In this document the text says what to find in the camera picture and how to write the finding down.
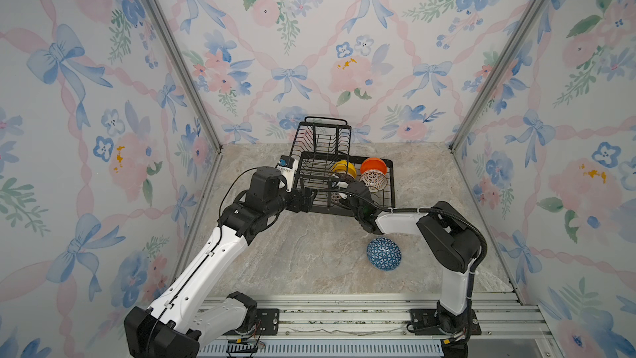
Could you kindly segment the white brown lattice bowl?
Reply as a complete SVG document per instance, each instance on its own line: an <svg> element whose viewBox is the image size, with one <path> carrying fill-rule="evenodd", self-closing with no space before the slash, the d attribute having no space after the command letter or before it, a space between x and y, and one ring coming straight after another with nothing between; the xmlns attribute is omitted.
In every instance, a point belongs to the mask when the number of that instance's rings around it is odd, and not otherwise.
<svg viewBox="0 0 636 358"><path fill-rule="evenodd" d="M372 193L381 192L389 185L387 176L375 169L364 172L359 180L364 183Z"/></svg>

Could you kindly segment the blue triangle pattern bowl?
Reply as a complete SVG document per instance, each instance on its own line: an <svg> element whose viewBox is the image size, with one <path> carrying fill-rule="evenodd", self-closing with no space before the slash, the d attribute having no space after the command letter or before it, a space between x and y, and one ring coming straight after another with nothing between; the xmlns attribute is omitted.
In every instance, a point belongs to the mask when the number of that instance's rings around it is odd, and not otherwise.
<svg viewBox="0 0 636 358"><path fill-rule="evenodd" d="M402 262L402 251L399 246L386 237L371 240L367 246L366 254L374 268L385 272L396 270Z"/></svg>

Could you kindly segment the orange plastic bowl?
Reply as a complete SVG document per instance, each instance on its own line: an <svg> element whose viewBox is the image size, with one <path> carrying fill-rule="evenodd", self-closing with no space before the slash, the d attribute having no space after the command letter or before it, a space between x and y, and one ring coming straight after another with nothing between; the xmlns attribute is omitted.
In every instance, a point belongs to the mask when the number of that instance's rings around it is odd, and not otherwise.
<svg viewBox="0 0 636 358"><path fill-rule="evenodd" d="M378 157L369 157L360 165L360 174L364 175L366 172L374 171L386 175L388 173L388 169L389 167L383 159Z"/></svg>

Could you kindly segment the yellow plastic bowl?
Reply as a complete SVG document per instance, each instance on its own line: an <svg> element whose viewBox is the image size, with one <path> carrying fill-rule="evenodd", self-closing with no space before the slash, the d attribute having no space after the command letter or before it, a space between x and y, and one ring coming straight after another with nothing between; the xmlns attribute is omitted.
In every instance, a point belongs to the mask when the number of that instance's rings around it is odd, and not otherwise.
<svg viewBox="0 0 636 358"><path fill-rule="evenodd" d="M357 171L355 166L347 160L340 160L336 162L331 167L331 172L333 174L344 175L345 177L348 177L349 179L353 179L353 180L357 178Z"/></svg>

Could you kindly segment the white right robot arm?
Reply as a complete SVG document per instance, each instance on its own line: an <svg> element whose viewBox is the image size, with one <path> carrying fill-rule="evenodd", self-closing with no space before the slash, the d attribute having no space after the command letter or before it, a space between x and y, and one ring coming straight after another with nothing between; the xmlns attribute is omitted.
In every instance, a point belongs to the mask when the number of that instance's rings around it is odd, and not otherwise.
<svg viewBox="0 0 636 358"><path fill-rule="evenodd" d="M433 207L380 207L362 182L350 184L339 196L367 232L415 235L425 240L442 267L442 291L434 326L453 340L469 339L474 325L476 270L488 253L482 233L449 202L439 201Z"/></svg>

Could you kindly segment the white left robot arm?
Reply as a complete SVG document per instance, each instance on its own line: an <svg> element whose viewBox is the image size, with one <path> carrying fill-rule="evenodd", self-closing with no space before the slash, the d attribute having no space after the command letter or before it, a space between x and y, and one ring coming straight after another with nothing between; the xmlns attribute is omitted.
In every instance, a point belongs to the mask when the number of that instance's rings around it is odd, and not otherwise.
<svg viewBox="0 0 636 358"><path fill-rule="evenodd" d="M205 312L202 303L224 272L285 210L311 208L313 194L294 187L298 163L289 156L276 167L259 167L248 190L222 210L211 237L184 272L148 308L134 308L124 319L133 357L194 357L228 333L259 331L257 302L244 293L229 294Z"/></svg>

